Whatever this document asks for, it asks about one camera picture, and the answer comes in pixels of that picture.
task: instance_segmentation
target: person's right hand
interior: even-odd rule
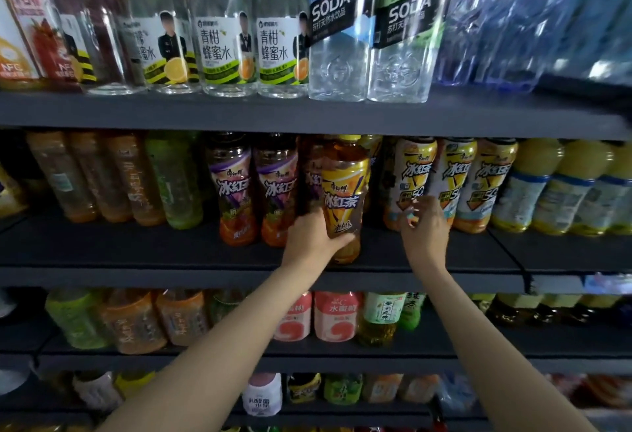
[[[419,218],[415,226],[408,223],[407,215]],[[415,275],[446,270],[446,249],[450,228],[436,197],[421,196],[411,209],[402,212],[399,229],[406,257]]]

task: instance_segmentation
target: person's right arm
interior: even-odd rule
[[[422,281],[496,432],[596,432],[470,300],[446,269],[449,227],[437,199],[415,204],[416,227],[400,219],[410,266]]]

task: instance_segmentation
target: forearm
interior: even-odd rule
[[[99,432],[218,431],[270,342],[277,324],[312,284],[277,269],[236,309],[137,396]]]
[[[494,430],[595,431],[478,310],[445,269],[420,276]]]

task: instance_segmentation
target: hand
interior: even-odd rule
[[[354,238],[345,233],[330,239],[322,209],[300,216],[288,230],[281,267],[309,271],[315,281],[333,255]]]
[[[407,215],[419,218],[416,226],[408,223]],[[421,196],[410,209],[402,212],[399,229],[404,242],[406,257],[415,275],[423,280],[428,271],[446,270],[446,249],[450,228],[446,217],[432,196]]]

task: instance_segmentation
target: person's left arm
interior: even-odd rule
[[[353,239],[330,239],[322,211],[289,228],[283,260],[210,332],[113,412],[98,432],[208,432],[224,425],[274,331],[333,254]]]

